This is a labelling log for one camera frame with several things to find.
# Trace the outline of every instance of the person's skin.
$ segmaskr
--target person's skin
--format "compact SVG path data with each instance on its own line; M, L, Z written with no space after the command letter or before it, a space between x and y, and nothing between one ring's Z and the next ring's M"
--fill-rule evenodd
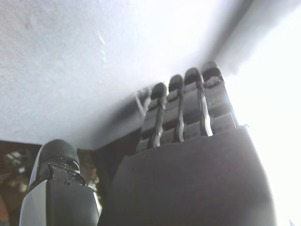
M8 209L6 208L5 202L2 199L2 196L0 195L0 226L1 223L8 222L9 216L8 216Z

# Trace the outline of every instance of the back of robotic hand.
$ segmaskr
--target back of robotic hand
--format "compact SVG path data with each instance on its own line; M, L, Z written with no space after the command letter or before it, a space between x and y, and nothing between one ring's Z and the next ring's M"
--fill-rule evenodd
M20 226L95 226L99 214L93 190L79 171L76 150L63 140L43 145L32 169Z

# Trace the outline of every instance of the gray robotic hand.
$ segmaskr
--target gray robotic hand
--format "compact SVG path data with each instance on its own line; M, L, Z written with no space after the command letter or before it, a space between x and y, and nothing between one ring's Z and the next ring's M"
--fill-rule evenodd
M96 226L93 190L79 171L76 150L63 140L43 145L35 160L20 226Z

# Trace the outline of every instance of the bright light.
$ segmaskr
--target bright light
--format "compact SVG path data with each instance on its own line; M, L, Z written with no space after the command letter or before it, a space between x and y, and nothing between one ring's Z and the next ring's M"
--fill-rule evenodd
M275 199L278 225L301 226L301 8L226 80L240 124L248 124Z

